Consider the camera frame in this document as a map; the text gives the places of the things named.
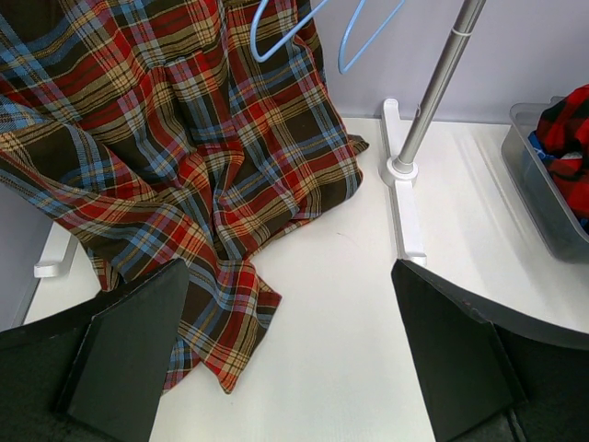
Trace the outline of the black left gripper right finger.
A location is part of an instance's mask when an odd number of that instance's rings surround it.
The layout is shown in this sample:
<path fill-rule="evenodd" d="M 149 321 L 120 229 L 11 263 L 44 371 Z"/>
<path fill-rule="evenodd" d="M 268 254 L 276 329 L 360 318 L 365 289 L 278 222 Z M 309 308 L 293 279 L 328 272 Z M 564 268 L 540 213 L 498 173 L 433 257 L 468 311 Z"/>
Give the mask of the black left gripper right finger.
<path fill-rule="evenodd" d="M 525 439 L 525 394 L 495 327 L 414 262 L 397 260 L 391 279 L 435 438 Z"/>

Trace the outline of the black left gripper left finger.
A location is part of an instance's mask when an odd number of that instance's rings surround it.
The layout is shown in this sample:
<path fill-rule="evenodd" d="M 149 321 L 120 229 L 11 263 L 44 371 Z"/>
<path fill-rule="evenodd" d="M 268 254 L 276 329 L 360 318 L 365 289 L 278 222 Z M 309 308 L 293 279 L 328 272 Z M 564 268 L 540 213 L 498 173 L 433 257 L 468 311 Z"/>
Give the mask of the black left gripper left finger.
<path fill-rule="evenodd" d="M 108 437 L 148 437 L 188 287 L 182 260 L 94 316 L 57 410 Z"/>

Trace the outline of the blue plaid shirt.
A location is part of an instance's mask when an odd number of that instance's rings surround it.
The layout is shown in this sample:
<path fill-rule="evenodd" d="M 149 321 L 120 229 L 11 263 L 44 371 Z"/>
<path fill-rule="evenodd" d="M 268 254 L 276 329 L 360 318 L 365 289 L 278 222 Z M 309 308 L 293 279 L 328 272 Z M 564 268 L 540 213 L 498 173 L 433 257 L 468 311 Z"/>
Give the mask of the blue plaid shirt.
<path fill-rule="evenodd" d="M 534 152 L 537 154 L 538 158 L 542 162 L 552 161 L 552 160 L 555 160 L 556 159 L 555 156 L 553 156 L 553 155 L 551 155 L 550 153 L 547 152 L 547 150 L 545 149 L 545 147 L 539 141 L 539 139 L 537 138 L 537 132 L 536 131 L 532 131 L 529 134 L 528 141 L 529 141 L 530 145 L 532 146 Z"/>

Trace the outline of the brown plaid shirt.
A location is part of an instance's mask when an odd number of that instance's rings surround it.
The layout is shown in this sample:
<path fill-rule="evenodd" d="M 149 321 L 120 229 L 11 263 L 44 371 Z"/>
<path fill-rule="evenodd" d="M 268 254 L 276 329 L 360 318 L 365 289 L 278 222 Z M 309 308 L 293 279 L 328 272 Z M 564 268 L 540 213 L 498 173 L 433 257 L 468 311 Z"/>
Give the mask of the brown plaid shirt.
<path fill-rule="evenodd" d="M 259 64 L 258 5 L 1 5 L 1 181 L 77 237 L 104 290 L 186 263 L 167 389 L 200 365 L 234 389 L 281 302 L 252 257 L 363 180 L 314 23 Z M 271 2 L 260 49 L 310 9 Z"/>

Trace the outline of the red black checked shirt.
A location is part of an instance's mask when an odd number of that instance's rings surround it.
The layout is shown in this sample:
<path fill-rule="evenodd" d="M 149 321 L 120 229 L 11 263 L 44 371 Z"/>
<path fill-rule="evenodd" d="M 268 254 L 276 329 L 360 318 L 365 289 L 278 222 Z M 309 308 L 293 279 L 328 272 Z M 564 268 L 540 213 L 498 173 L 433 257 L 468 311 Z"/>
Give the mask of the red black checked shirt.
<path fill-rule="evenodd" d="M 588 86 L 543 110 L 536 137 L 545 167 L 583 230 L 588 229 Z"/>

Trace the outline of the light blue hanger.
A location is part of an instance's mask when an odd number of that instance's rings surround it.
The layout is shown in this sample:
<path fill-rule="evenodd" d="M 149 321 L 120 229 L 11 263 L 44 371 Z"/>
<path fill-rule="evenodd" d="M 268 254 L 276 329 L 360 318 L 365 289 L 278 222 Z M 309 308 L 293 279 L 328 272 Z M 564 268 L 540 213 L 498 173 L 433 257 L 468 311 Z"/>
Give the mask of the light blue hanger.
<path fill-rule="evenodd" d="M 341 75 L 346 75 L 352 69 L 387 26 L 395 20 L 405 4 L 404 0 L 358 2 L 341 37 L 337 59 Z"/>

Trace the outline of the blue hanger holding red shirt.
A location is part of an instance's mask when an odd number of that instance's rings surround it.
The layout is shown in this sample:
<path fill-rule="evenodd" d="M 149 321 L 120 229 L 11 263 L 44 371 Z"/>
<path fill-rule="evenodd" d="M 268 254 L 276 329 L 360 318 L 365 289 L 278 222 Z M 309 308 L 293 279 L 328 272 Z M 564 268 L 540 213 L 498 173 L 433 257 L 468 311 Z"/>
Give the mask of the blue hanger holding red shirt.
<path fill-rule="evenodd" d="M 307 24 L 314 20 L 315 16 L 321 12 L 328 3 L 329 0 L 319 1 L 315 6 L 312 6 L 310 11 L 302 18 L 297 18 L 293 26 L 288 28 L 286 31 L 281 31 L 279 37 L 270 46 L 261 50 L 260 43 L 262 42 L 262 37 L 260 27 L 262 25 L 262 19 L 264 18 L 265 11 L 271 5 L 271 1 L 260 1 L 253 15 L 248 35 L 249 48 L 254 61 L 259 64 L 269 61 L 288 41 L 291 41 L 300 30 L 302 30 Z"/>

